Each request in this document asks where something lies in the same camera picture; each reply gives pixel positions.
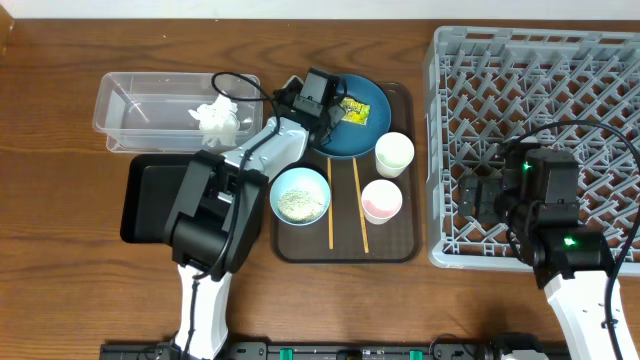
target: food wrapper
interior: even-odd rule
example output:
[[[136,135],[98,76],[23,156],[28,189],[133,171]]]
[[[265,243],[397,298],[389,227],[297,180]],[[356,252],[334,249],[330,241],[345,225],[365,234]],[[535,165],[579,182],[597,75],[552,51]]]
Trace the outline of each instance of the food wrapper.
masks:
[[[357,102],[354,98],[345,97],[340,103],[340,107],[346,112],[342,117],[342,121],[358,125],[367,125],[371,106]]]

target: chopsticks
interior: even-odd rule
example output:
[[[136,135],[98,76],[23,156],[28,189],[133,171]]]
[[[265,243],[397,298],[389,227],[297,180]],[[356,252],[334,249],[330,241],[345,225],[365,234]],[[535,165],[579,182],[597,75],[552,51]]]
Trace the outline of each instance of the chopsticks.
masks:
[[[327,158],[327,177],[329,178],[329,190],[331,197],[333,198],[333,191],[331,188],[331,158]],[[333,199],[329,201],[329,250],[333,250]]]
[[[358,163],[353,158],[353,175],[356,179],[356,193],[358,194],[358,210],[360,211],[360,227],[362,228],[362,241],[364,243],[365,254],[369,253],[369,239],[367,237],[367,224],[364,220],[364,209],[362,208],[362,194],[360,193],[360,176],[358,175]]]

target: plastic dish rack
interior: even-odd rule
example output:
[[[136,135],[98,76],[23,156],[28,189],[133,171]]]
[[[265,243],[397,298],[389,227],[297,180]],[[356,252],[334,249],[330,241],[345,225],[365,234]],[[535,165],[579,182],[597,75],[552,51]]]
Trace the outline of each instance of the plastic dish rack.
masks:
[[[440,267],[530,271],[512,257],[506,225],[458,215],[457,180],[499,174],[503,139],[559,120],[605,122],[640,147],[640,34],[441,27],[425,58],[424,93],[429,258]],[[640,197],[631,153],[591,127],[547,130],[538,141],[574,154],[581,221],[601,229],[617,255]],[[640,275],[637,245],[622,274]]]

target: brown serving tray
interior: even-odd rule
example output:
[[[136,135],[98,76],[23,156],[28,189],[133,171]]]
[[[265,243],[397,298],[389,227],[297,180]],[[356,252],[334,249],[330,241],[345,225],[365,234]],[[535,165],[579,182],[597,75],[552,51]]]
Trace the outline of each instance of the brown serving tray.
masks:
[[[415,144],[411,94],[398,83],[379,84],[391,104],[391,129],[407,135]],[[292,226],[273,215],[271,246],[291,263],[402,263],[420,250],[420,217],[417,159],[399,177],[391,179],[402,191],[398,215],[383,225],[366,222],[369,253],[364,252],[358,198],[352,160],[331,159],[334,248],[329,249],[329,212],[308,226]],[[376,171],[375,153],[357,158],[360,189],[383,179]],[[309,167],[327,177],[327,158],[308,150],[294,167]]]

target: wooden table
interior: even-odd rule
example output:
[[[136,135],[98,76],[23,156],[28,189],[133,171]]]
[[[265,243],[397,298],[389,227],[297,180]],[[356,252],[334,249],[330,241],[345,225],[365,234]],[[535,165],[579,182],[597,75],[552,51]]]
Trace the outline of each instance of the wooden table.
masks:
[[[422,60],[434,30],[453,24],[640,31],[640,22],[17,21],[0,67],[0,357],[96,359],[106,341],[153,342],[178,329],[170,248],[119,238],[132,156],[108,152],[91,127],[106,72],[234,70],[267,89],[310,65],[360,73],[407,86],[416,133],[425,134]],[[422,183],[425,142],[418,138]],[[421,218],[424,199],[423,186]],[[297,342],[504,331],[563,339],[530,274],[439,269],[424,247],[406,265],[289,265],[271,251],[270,216],[233,280],[233,333]],[[640,279],[621,283],[638,346]]]

